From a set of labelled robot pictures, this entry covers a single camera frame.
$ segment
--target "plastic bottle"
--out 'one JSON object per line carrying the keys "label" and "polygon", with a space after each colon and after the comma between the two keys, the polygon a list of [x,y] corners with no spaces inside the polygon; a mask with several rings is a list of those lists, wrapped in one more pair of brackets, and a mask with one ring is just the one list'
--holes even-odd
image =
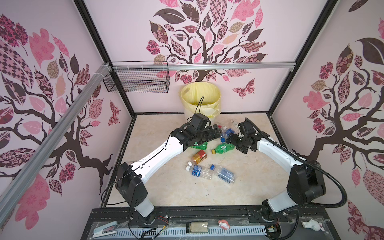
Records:
{"label": "plastic bottle", "polygon": [[223,133],[226,137],[228,137],[231,133],[235,133],[235,131],[232,128],[223,127]]}
{"label": "plastic bottle", "polygon": [[215,166],[215,165],[211,165],[211,170],[214,171],[214,174],[220,178],[221,180],[223,180],[224,182],[226,183],[229,183],[229,184],[233,184],[236,180],[236,176],[233,172],[225,169],[224,167],[221,167],[221,166]]}
{"label": "plastic bottle", "polygon": [[193,155],[191,157],[191,163],[199,164],[200,162],[202,162],[206,158],[207,158],[207,153],[204,152],[204,150],[200,150],[195,155]]}
{"label": "plastic bottle", "polygon": [[233,150],[233,149],[235,149],[235,145],[223,143],[223,144],[220,144],[219,146],[217,146],[215,149],[212,149],[212,153],[213,154],[216,154],[216,153],[222,154],[222,153],[228,152],[228,151]]}
{"label": "plastic bottle", "polygon": [[212,179],[213,170],[206,168],[206,167],[200,167],[198,165],[192,165],[190,162],[188,162],[188,166],[186,167],[186,170],[188,172],[192,172],[193,176],[196,177],[202,177],[208,180]]}
{"label": "plastic bottle", "polygon": [[195,145],[195,146],[191,146],[191,148],[196,148],[196,149],[203,149],[203,150],[206,150],[207,149],[207,142],[201,144],[201,145]]}

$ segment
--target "white toy figurine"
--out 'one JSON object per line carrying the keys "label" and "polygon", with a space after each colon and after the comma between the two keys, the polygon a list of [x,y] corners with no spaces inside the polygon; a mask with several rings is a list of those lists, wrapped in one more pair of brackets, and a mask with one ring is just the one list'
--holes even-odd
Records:
{"label": "white toy figurine", "polygon": [[325,231],[325,229],[323,228],[323,224],[313,219],[309,220],[308,222],[301,222],[301,223],[304,228],[311,228],[315,231],[318,231],[318,230]]}

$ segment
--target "bottle label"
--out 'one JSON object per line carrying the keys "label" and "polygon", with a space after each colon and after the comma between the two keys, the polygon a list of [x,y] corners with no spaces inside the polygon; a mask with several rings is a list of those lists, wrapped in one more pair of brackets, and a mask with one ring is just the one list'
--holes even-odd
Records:
{"label": "bottle label", "polygon": [[223,153],[227,152],[227,146],[226,145],[221,146],[221,149],[223,150]]}
{"label": "bottle label", "polygon": [[231,180],[233,178],[233,172],[228,171],[227,169],[223,168],[221,172],[218,174],[218,177],[222,180],[226,181],[227,183],[231,183]]}
{"label": "bottle label", "polygon": [[192,175],[196,177],[200,177],[201,167],[198,165],[193,166]]}

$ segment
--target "beige table surface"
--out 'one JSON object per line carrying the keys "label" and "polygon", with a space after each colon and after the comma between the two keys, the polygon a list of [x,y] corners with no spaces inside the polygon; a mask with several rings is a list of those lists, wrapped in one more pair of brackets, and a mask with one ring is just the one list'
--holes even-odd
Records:
{"label": "beige table surface", "polygon": [[[230,126],[230,120],[242,122],[245,117],[277,140],[267,115],[263,113],[220,114],[215,123]],[[122,162],[133,162],[147,156],[183,123],[184,114],[138,115]],[[155,206],[252,205],[261,204],[286,188],[288,173],[268,156],[251,150],[243,154],[236,149],[224,154],[212,154],[211,150],[220,143],[219,139],[208,142],[208,157],[199,165],[210,167],[215,164],[234,172],[237,179],[233,185],[227,185],[216,176],[206,180],[187,172],[187,162],[198,152],[198,149],[188,148],[164,164],[145,183],[151,202]],[[108,203],[121,201],[124,201],[123,197],[113,187]]]}

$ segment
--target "blue bottle label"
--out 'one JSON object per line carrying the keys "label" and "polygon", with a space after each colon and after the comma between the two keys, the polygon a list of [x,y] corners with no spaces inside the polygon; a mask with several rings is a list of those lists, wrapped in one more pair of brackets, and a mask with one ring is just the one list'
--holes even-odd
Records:
{"label": "blue bottle label", "polygon": [[201,173],[201,167],[199,167],[198,165],[193,166],[192,175],[196,177],[200,177],[200,173]]}
{"label": "blue bottle label", "polygon": [[226,181],[227,183],[231,183],[233,176],[234,176],[233,172],[228,171],[225,168],[222,168],[221,172],[218,174],[218,177]]}

